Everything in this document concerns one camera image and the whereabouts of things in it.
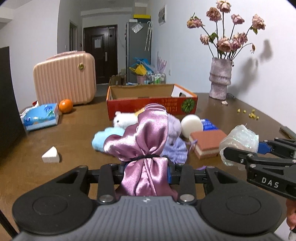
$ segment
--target blue package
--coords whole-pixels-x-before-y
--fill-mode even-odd
[[[57,125],[59,108],[57,104],[44,104],[29,110],[24,116],[27,131]]]
[[[215,125],[212,124],[208,119],[201,119],[204,131],[219,130]]]

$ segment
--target orange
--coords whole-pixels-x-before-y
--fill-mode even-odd
[[[73,102],[69,99],[64,99],[59,103],[59,111],[63,114],[70,113],[73,109]]]

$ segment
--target blue plush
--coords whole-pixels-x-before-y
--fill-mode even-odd
[[[99,131],[94,135],[91,144],[96,151],[104,152],[104,142],[111,135],[123,136],[124,129],[120,127],[108,127],[104,131]]]

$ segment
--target pink suitcase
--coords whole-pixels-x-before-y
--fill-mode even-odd
[[[37,64],[33,70],[39,105],[70,99],[86,104],[96,94],[94,57],[85,51],[57,54]]]

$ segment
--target table surface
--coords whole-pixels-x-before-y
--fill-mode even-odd
[[[259,120],[250,119],[248,113],[252,107],[238,99],[228,99],[228,106],[221,101],[209,98],[206,93],[198,94],[196,115],[209,119],[226,134],[237,125],[246,124],[247,128],[259,134],[260,141],[286,138],[279,131],[280,124],[256,110]],[[16,228],[11,210],[14,201],[22,194],[48,182],[49,180],[77,167],[87,165],[89,169],[99,169],[108,163],[119,163],[113,156],[96,152],[91,141],[94,134],[112,126],[107,113],[104,97],[95,98],[90,104],[76,106],[74,111],[59,118],[59,124],[54,127],[30,132],[19,140],[7,154],[0,159],[0,209]],[[41,156],[55,146],[61,155],[58,164],[45,164]],[[223,164],[220,156],[211,159],[198,160],[194,152],[188,155],[187,164],[198,168],[203,165],[216,166],[240,179],[246,180],[246,172],[237,167]],[[97,184],[92,184],[89,197],[96,197]],[[197,197],[204,197],[202,184],[196,185]],[[286,215],[285,199],[276,196],[283,207],[281,222]],[[10,240],[8,234],[0,226],[2,241]]]

